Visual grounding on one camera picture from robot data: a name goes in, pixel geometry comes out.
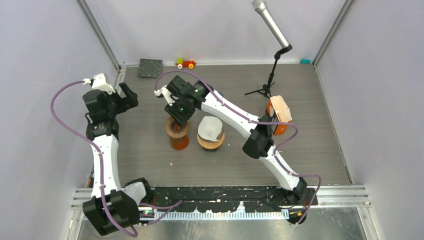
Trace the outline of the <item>white paper coffee filter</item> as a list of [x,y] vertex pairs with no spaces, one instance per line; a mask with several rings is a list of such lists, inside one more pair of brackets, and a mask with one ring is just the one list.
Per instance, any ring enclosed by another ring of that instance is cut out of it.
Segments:
[[197,134],[207,142],[217,142],[216,137],[223,128],[222,121],[214,116],[204,116],[200,121]]

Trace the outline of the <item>amber glass carafe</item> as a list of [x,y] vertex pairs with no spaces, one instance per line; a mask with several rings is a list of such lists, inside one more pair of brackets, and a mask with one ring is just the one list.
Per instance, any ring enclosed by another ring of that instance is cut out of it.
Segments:
[[171,147],[177,151],[181,151],[187,148],[187,146],[189,145],[189,142],[190,141],[187,136],[180,137],[180,138],[174,138],[174,137],[169,138],[169,143]]

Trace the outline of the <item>clear smoky glass dripper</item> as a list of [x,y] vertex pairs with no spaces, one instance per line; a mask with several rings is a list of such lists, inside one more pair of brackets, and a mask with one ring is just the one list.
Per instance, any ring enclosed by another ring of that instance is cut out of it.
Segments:
[[216,136],[216,141],[223,141],[225,138],[225,132],[224,132],[224,128],[222,127],[219,134]]

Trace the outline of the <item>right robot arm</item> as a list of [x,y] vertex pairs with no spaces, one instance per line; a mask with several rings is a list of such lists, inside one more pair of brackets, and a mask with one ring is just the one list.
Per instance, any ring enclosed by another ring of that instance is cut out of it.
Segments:
[[260,160],[286,190],[285,198],[291,205],[299,205],[306,197],[307,182],[292,170],[278,153],[272,139],[272,122],[267,115],[250,114],[224,98],[220,92],[202,80],[191,84],[175,76],[167,85],[154,90],[158,98],[165,98],[165,111],[183,127],[196,110],[212,114],[237,130],[246,142],[243,152]]

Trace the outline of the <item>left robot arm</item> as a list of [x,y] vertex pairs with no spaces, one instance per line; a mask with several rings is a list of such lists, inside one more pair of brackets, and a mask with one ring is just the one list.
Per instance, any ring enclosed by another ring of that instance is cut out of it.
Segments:
[[93,153],[93,186],[90,200],[82,210],[101,236],[137,225],[139,206],[153,202],[145,178],[121,185],[118,170],[119,123],[116,116],[138,106],[138,96],[125,82],[119,84],[121,97],[110,87],[93,87],[82,97],[88,112],[85,137]]

